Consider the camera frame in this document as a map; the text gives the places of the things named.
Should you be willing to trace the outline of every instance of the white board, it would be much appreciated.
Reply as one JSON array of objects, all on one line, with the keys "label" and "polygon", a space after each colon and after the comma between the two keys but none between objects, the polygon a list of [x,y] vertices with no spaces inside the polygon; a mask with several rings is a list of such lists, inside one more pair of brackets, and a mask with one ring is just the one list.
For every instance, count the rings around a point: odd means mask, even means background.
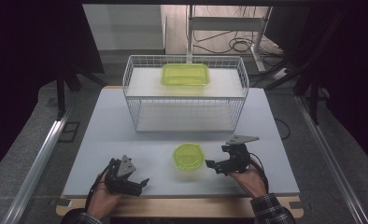
[{"label": "white board", "polygon": [[[263,163],[270,191],[299,193],[286,151],[280,140],[265,93],[249,89],[234,134],[260,137],[246,143],[248,150]],[[195,172],[178,170],[172,153],[183,143],[199,143],[208,160],[229,158],[221,146],[233,133],[137,133],[120,89],[103,89],[87,132],[68,177],[63,195],[85,198],[97,174],[111,158],[127,155],[137,170],[129,180],[149,178],[141,197],[219,197],[244,195],[229,176],[216,175],[205,164]]]}]

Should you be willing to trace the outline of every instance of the wall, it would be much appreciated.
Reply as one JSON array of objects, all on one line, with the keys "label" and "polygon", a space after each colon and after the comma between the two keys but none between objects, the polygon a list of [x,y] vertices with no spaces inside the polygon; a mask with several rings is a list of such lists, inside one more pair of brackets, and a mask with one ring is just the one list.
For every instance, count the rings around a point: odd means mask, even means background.
[{"label": "wall", "polygon": [[83,7],[99,50],[164,49],[163,6]]}]

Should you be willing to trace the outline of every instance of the metal rail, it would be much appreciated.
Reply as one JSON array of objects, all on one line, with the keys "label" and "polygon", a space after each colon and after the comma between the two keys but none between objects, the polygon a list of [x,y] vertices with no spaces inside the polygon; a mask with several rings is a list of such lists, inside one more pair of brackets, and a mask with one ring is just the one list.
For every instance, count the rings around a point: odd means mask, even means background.
[{"label": "metal rail", "polygon": [[59,139],[59,135],[62,132],[65,123],[67,122],[67,118],[71,113],[73,106],[72,104],[70,105],[64,113],[62,119],[56,120],[50,128],[50,132],[48,133],[44,144],[39,150],[38,155],[36,156],[35,161],[33,162],[33,165],[29,170],[29,173],[21,184],[21,188],[19,189],[11,206],[9,207],[2,223],[16,224],[21,220],[21,215],[23,214],[24,209],[30,201],[38,180],[48,163],[50,154],[52,153]]},{"label": "metal rail", "polygon": [[347,203],[347,207],[349,208],[350,213],[354,217],[356,223],[368,223],[368,218],[364,214],[361,202],[357,197],[355,191],[347,181],[347,178],[345,177],[344,172],[342,171],[341,167],[338,164],[338,161],[333,155],[333,151],[330,149],[329,144],[324,138],[320,127],[313,123],[309,113],[307,112],[309,111],[309,109],[306,102],[304,101],[304,97],[296,96],[295,99],[297,100],[298,105],[301,107],[301,111],[303,112],[306,123],[308,124],[311,133],[315,137],[320,152],[323,155],[324,160],[326,161],[333,175],[336,185],[340,189],[342,196]]}]

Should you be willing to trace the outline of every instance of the white shelf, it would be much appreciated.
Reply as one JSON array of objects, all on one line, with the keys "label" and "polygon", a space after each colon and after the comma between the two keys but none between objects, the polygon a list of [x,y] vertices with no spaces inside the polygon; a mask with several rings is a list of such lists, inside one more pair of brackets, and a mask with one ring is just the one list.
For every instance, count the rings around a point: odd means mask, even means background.
[{"label": "white shelf", "polygon": [[245,98],[239,75],[233,68],[209,68],[205,86],[164,86],[161,67],[135,67],[126,97],[229,97]]}]

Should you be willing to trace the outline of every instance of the black curtain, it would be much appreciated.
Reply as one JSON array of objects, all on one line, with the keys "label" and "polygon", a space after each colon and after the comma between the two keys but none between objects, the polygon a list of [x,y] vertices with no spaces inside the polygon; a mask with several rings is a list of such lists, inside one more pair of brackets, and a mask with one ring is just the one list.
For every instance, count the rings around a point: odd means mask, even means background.
[{"label": "black curtain", "polygon": [[368,5],[349,9],[318,70],[327,106],[368,154]]},{"label": "black curtain", "polygon": [[0,1],[0,160],[37,104],[71,65],[104,73],[82,4]]}]

